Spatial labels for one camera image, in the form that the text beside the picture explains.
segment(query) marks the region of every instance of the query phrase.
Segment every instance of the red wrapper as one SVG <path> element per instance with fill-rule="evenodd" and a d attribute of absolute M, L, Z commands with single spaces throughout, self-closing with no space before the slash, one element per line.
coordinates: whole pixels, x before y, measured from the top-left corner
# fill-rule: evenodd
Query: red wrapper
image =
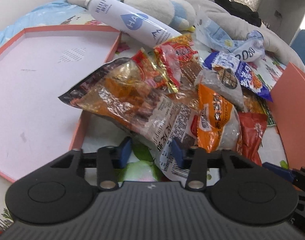
<path fill-rule="evenodd" d="M 241 126 L 242 155 L 262 166 L 258 149 L 267 128 L 267 116 L 250 112 L 238 112 L 238 116 Z"/>

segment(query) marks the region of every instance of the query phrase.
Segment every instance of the white plush toy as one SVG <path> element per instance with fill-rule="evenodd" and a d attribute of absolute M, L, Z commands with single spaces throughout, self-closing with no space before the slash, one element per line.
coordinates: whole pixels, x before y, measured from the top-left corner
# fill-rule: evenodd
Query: white plush toy
<path fill-rule="evenodd" d="M 184 0 L 120 0 L 177 31 L 191 30 L 196 12 Z"/>

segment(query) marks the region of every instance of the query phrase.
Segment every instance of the blue chair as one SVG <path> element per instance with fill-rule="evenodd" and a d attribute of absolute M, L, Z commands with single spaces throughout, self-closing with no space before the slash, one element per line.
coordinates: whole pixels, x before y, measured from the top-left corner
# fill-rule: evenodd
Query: blue chair
<path fill-rule="evenodd" d="M 294 42 L 290 46 L 305 64 L 305 30 L 300 30 Z"/>

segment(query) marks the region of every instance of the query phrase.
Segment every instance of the ribbed gray panel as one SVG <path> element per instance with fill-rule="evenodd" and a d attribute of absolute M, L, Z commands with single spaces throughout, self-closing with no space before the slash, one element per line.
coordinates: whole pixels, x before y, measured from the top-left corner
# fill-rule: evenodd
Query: ribbed gray panel
<path fill-rule="evenodd" d="M 14 223 L 0 240 L 301 240 L 288 223 L 249 227 L 218 214 L 179 182 L 125 182 L 78 218 L 55 226 Z"/>

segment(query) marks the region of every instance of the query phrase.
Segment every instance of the blue snack package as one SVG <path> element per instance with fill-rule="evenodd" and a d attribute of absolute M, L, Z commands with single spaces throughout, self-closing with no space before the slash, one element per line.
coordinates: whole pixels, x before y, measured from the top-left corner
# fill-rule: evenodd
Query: blue snack package
<path fill-rule="evenodd" d="M 272 102 L 269 89 L 266 85 L 261 82 L 246 62 L 238 60 L 233 54 L 227 54 L 222 51 L 213 52 L 205 59 L 203 67 L 216 71 L 222 68 L 232 69 L 240 85 Z"/>

